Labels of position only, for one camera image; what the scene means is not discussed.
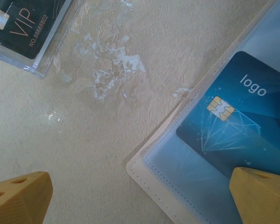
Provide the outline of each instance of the beige textured surface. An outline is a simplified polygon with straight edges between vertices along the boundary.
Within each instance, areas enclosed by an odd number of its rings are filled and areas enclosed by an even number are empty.
[[[45,223],[172,223],[126,163],[266,0],[88,0],[47,76],[0,62],[0,181],[45,170]]]

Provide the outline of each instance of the black card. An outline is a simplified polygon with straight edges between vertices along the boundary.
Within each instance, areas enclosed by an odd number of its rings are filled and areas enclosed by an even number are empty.
[[[0,28],[0,45],[29,59],[36,58],[66,0],[4,0],[8,20]]]

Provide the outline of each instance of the vip card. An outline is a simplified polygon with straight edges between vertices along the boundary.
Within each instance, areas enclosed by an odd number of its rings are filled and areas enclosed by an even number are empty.
[[[36,58],[66,0],[0,0],[0,45]]]
[[[221,173],[280,174],[280,73],[236,53],[176,134]]]

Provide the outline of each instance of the blue card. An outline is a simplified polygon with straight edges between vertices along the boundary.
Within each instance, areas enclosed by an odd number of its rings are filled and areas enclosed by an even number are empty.
[[[228,178],[235,167],[280,175],[280,73],[236,53],[176,134]]]

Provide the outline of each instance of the textured wall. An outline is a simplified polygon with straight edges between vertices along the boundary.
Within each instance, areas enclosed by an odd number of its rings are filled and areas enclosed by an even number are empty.
[[[87,0],[44,79],[0,62],[0,180],[49,171],[45,223],[171,223],[125,165],[267,0]]]

